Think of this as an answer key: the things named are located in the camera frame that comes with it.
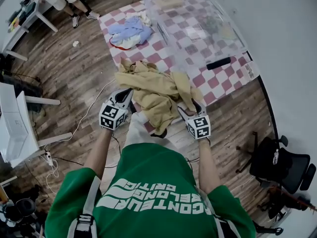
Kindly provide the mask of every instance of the pile of clothes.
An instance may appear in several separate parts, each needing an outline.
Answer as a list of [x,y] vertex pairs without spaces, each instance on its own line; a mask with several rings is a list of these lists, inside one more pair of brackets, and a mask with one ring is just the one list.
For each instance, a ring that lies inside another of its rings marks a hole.
[[133,99],[141,106],[155,134],[162,135],[177,117],[177,101],[183,100],[190,111],[196,112],[192,99],[201,101],[199,89],[191,87],[188,76],[181,72],[166,74],[153,63],[132,63],[121,58],[119,72],[114,74],[121,88],[134,89]]
[[108,27],[112,34],[110,43],[116,48],[128,50],[136,44],[143,44],[152,34],[151,21],[145,11],[127,13],[124,24]]

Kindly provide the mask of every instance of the power plug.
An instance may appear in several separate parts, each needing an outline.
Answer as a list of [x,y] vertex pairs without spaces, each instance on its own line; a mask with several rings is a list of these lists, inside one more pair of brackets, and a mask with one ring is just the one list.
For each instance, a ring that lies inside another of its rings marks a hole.
[[51,157],[51,153],[50,152],[46,152],[45,153],[45,157],[49,163],[50,166],[53,166],[53,160],[52,160],[52,157]]

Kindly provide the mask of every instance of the plastic container lid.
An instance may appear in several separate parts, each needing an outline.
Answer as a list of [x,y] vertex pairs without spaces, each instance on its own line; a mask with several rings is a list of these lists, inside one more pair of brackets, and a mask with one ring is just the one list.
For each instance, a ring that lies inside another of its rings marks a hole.
[[154,27],[181,70],[241,54],[246,45],[210,0],[144,0]]

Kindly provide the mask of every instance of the tan garment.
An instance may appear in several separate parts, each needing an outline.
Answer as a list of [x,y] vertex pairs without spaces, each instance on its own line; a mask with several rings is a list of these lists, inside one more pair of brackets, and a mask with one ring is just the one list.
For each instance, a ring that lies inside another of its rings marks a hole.
[[176,101],[182,99],[191,111],[196,111],[191,99],[200,101],[199,89],[190,86],[186,74],[159,72],[153,63],[137,61],[134,64],[121,59],[119,72],[114,74],[120,87],[134,89],[133,99],[161,135],[167,126],[179,116]]

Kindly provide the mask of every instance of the white shoe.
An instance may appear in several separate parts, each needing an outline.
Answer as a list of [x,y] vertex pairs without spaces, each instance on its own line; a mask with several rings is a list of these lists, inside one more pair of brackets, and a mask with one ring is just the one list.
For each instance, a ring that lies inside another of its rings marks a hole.
[[78,25],[79,25],[79,18],[80,16],[76,16],[76,17],[73,17],[73,28],[76,28]]
[[87,17],[88,19],[99,19],[100,15],[99,15],[98,13],[95,13],[95,12],[91,11],[91,12],[89,13],[89,15],[86,16],[86,17]]

